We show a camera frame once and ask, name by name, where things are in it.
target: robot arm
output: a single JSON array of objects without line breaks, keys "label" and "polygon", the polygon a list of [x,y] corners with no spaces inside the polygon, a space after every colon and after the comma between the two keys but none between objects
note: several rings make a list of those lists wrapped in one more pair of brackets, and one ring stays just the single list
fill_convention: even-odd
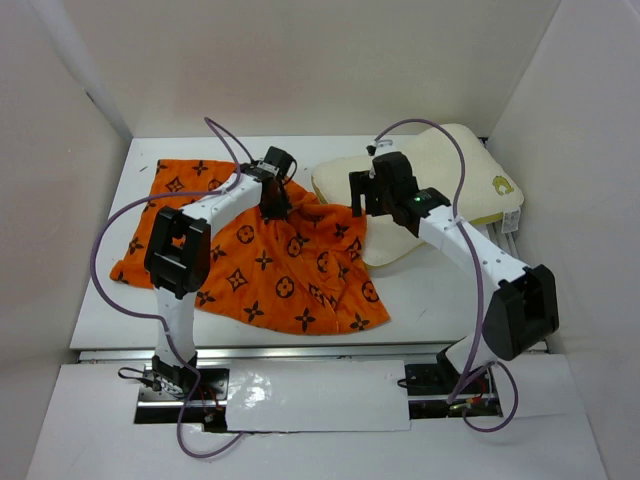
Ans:
[{"label": "robot arm", "polygon": [[[491,243],[463,218],[455,218],[449,200],[434,188],[420,190],[407,157],[392,142],[378,144],[371,170],[349,175],[353,214],[392,215],[395,223],[436,247],[469,275],[471,252],[457,222],[477,251],[484,285],[482,338],[472,369],[491,360],[512,360],[558,329],[555,280],[544,265],[530,268]],[[459,375],[471,350],[473,333],[438,355],[443,370]]]},{"label": "robot arm", "polygon": [[[180,210],[165,207],[156,216],[145,269],[151,274],[158,313],[167,321],[177,352],[194,367],[193,315],[198,290],[209,275],[211,239],[238,215],[256,206],[265,219],[286,218],[291,205],[283,180],[294,161],[286,152],[271,147],[263,161],[242,166],[235,188]],[[235,181],[236,173],[219,189],[224,192]],[[178,246],[176,239],[184,240]],[[177,392],[188,391],[195,380],[169,348],[162,325],[158,326],[152,370]]]}]

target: white table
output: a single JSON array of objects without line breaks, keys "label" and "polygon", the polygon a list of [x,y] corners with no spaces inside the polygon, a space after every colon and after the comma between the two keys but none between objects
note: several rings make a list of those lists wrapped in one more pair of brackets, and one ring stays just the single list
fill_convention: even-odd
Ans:
[{"label": "white table", "polygon": [[[406,136],[391,137],[400,145]],[[341,156],[361,155],[368,136],[249,137],[242,141],[253,155],[264,155],[271,145],[283,148],[299,162],[295,180],[311,188],[316,165]],[[127,156],[111,212],[148,194],[161,158],[230,159],[213,137],[134,139]],[[239,158],[244,160],[242,152]],[[109,295],[138,311],[154,312],[152,291],[117,284],[108,278],[122,258],[143,206],[121,217],[107,232],[98,256],[98,274]],[[443,254],[420,247],[399,261],[370,270],[378,293],[391,315],[388,323],[364,332],[332,336],[300,336],[273,332],[234,319],[196,311],[194,338],[200,348],[241,346],[312,346],[386,344],[458,340],[467,335],[475,319],[475,287]],[[122,315],[107,306],[89,284],[71,347],[79,350],[152,348],[156,342],[154,320]]]}]

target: white wall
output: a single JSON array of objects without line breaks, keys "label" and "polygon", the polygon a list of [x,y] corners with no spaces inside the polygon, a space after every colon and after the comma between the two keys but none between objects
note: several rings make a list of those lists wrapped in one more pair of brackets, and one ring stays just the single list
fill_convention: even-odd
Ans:
[{"label": "white wall", "polygon": [[0,478],[27,468],[125,145],[29,7],[0,2]]},{"label": "white wall", "polygon": [[93,103],[109,120],[118,134],[130,141],[132,136],[120,115],[111,94],[107,91],[93,57],[67,14],[62,0],[22,0],[36,11],[60,61],[71,76],[90,95]]},{"label": "white wall", "polygon": [[562,0],[489,148],[525,192],[521,254],[556,274],[560,337],[610,478],[638,478],[638,10]]},{"label": "white wall", "polygon": [[558,0],[64,0],[137,137],[488,135]]}]

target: cream pillow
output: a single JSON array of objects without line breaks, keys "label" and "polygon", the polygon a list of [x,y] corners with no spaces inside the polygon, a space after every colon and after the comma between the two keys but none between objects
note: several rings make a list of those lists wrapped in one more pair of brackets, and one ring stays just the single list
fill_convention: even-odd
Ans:
[{"label": "cream pillow", "polygon": [[[463,125],[443,125],[464,153],[467,175],[460,195],[460,214],[474,224],[502,219],[505,211],[517,209],[524,195],[515,182]],[[438,130],[429,130],[398,144],[407,156],[420,188],[435,187],[453,201],[460,178],[460,160],[455,148]],[[313,188],[325,203],[351,205],[349,172],[371,168],[371,157],[337,158],[319,165],[311,177]],[[369,217],[363,260],[372,267],[397,260],[423,242],[391,216]]]}]

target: orange cloth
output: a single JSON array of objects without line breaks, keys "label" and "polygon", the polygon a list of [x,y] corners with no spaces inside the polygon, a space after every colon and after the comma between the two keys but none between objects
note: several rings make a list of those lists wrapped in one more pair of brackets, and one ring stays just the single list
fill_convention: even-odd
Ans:
[{"label": "orange cloth", "polygon": [[[233,170],[232,163],[213,160],[160,160],[151,193],[213,190]],[[196,307],[295,334],[350,333],[386,322],[389,314],[361,258],[366,217],[352,217],[348,207],[321,205],[294,182],[286,189],[294,207],[286,221],[265,224],[255,207],[215,236],[211,272]],[[158,210],[197,199],[149,202],[111,279],[150,288],[144,255]]]}]

